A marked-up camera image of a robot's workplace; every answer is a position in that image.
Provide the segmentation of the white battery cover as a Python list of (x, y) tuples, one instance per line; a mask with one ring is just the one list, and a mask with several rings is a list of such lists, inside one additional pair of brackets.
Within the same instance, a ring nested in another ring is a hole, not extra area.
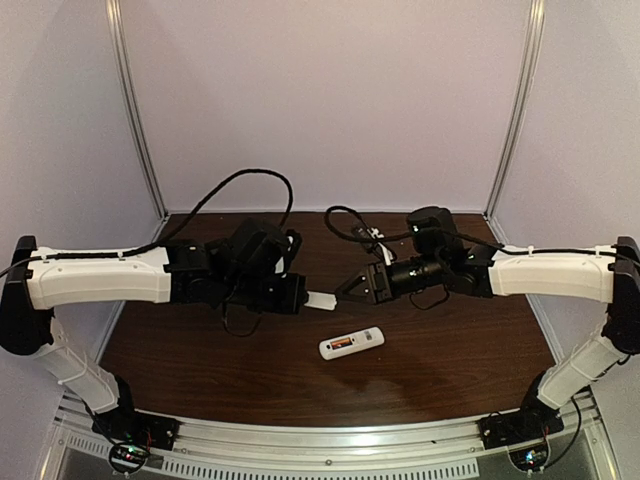
[(308, 298), (304, 303), (305, 307), (333, 311), (336, 308), (337, 300), (334, 294), (308, 291)]

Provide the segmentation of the orange AA battery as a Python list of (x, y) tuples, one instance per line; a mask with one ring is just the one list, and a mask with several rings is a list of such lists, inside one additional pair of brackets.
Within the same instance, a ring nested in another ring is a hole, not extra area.
[(338, 349), (349, 347), (352, 345), (353, 345), (353, 340), (349, 337), (334, 340), (330, 343), (330, 347), (332, 350), (338, 350)]

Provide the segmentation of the white remote control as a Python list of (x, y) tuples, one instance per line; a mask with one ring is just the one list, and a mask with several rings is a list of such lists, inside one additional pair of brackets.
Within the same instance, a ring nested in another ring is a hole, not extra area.
[(379, 327), (369, 327), (321, 341), (318, 351), (324, 360), (331, 361), (382, 346), (384, 343), (382, 330)]

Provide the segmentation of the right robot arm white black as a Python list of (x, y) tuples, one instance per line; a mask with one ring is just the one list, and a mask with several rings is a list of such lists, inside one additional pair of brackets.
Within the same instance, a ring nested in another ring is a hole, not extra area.
[(639, 352), (639, 247), (631, 237), (586, 249), (518, 249), (465, 235), (448, 209), (429, 206), (407, 216), (407, 232), (375, 239), (340, 231), (331, 221), (337, 210), (328, 208), (324, 222), (338, 238), (372, 247), (409, 239), (416, 252), (368, 265), (337, 289), (340, 300), (377, 305), (441, 286), (447, 295), (546, 295), (606, 305), (601, 329), (532, 382), (515, 415), (520, 424), (545, 427), (576, 393)]

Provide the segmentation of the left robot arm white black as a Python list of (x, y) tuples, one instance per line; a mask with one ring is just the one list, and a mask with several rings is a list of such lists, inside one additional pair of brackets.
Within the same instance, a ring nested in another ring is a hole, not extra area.
[(128, 384), (88, 359), (54, 319), (61, 305), (139, 301), (243, 306), (293, 315), (308, 302), (306, 279), (289, 268), (301, 236), (248, 219), (228, 238), (163, 239), (133, 250), (63, 251), (22, 237), (3, 272), (1, 347), (40, 361), (106, 430), (131, 434), (141, 417)]

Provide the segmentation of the curved aluminium front rail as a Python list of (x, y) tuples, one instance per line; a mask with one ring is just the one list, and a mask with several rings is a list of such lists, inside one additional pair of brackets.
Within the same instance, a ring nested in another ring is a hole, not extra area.
[(488, 450), (476, 416), (382, 427), (303, 428), (182, 417), (171, 450), (154, 449), (143, 479), (617, 479), (619, 467), (590, 393), (562, 410), (546, 438), (554, 465), (513, 464), (521, 445)]

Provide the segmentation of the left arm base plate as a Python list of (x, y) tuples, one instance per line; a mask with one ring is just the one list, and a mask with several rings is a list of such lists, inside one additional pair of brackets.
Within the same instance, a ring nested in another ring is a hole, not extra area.
[(180, 422), (171, 417), (133, 411), (127, 415), (120, 408), (97, 414), (86, 408), (92, 430), (109, 441), (126, 441), (141, 447), (171, 451)]

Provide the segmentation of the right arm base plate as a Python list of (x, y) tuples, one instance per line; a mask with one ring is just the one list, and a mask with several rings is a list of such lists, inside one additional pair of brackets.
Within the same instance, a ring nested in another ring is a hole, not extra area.
[(543, 439), (561, 432), (564, 423), (554, 410), (521, 408), (513, 412), (492, 414), (477, 421), (486, 450)]

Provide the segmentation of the right aluminium frame post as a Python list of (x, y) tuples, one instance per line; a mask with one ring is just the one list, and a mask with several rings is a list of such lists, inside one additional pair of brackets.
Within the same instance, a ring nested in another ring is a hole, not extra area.
[(525, 41), (515, 96), (505, 139), (501, 149), (498, 167), (484, 210), (484, 216), (488, 220), (492, 220), (496, 215), (524, 124), (528, 100), (533, 88), (541, 51), (545, 25), (545, 13), (546, 9), (544, 0), (533, 0), (530, 2), (530, 10), (528, 14)]

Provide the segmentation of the aluminium frame post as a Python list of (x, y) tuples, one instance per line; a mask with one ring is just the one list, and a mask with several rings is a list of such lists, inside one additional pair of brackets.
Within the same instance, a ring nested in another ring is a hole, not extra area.
[(155, 215), (164, 220), (168, 210), (161, 193), (160, 183), (152, 162), (148, 141), (144, 131), (142, 116), (136, 95), (133, 72), (129, 60), (126, 34), (122, 15), (122, 2), (106, 0), (106, 16), (110, 31), (115, 65), (122, 92), (126, 118), (140, 165), (141, 173), (149, 193)]
[(501, 149), (498, 167), (484, 210), (484, 216), (488, 220), (492, 220), (496, 215), (524, 124), (528, 100), (533, 88), (541, 51), (545, 25), (545, 13), (546, 9), (544, 0), (533, 0), (530, 2), (530, 10), (528, 14), (525, 41), (515, 96), (505, 139)]

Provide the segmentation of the left aluminium frame post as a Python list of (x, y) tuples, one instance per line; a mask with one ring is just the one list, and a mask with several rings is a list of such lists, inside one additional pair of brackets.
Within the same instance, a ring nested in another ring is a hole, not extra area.
[(160, 183), (152, 162), (148, 141), (144, 131), (142, 116), (136, 95), (133, 72), (129, 60), (126, 34), (122, 15), (122, 2), (106, 0), (106, 16), (110, 31), (115, 65), (122, 92), (126, 118), (140, 165), (141, 173), (149, 193), (155, 215), (164, 220), (168, 210), (161, 193)]

